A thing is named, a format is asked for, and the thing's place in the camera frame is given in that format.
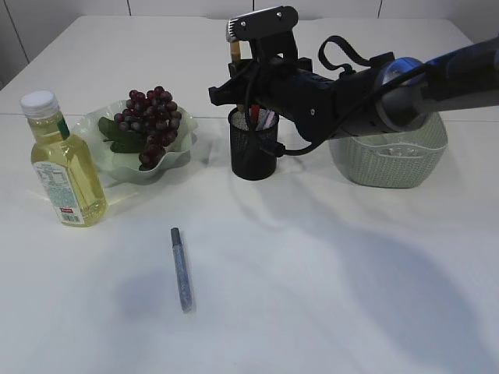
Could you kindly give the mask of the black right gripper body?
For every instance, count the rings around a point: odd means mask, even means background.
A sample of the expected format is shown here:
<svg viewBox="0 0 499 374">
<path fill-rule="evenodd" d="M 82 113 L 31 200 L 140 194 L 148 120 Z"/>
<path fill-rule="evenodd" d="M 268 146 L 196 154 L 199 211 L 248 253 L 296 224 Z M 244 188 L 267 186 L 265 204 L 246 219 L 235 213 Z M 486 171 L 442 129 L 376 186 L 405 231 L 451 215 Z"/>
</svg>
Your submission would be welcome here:
<svg viewBox="0 0 499 374">
<path fill-rule="evenodd" d="M 297 61 L 273 57 L 268 62 L 244 59 L 240 65 L 231 63 L 231 78 L 219 87 L 208 89 L 211 103 L 259 104 L 284 117 L 295 117 L 306 105 L 318 100 L 324 88 L 324 78 L 308 69 L 308 58 Z"/>
</svg>

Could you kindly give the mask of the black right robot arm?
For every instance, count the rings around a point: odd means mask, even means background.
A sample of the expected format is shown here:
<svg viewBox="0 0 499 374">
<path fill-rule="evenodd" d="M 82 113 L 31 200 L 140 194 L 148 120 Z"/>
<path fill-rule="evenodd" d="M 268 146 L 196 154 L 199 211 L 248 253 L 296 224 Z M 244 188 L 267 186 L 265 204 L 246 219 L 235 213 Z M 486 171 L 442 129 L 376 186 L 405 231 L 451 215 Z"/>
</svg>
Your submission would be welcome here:
<svg viewBox="0 0 499 374">
<path fill-rule="evenodd" d="M 325 46 L 334 43 L 356 64 L 334 65 Z M 362 58 L 346 39 L 331 36 L 318 51 L 336 80 L 303 69 L 280 57 L 248 61 L 220 87 L 209 88 L 211 103 L 248 100 L 293 122 L 312 144 L 325 140 L 419 129 L 440 111 L 492 107 L 498 104 L 498 39 L 493 38 L 422 63 L 395 58 L 391 52 Z"/>
</svg>

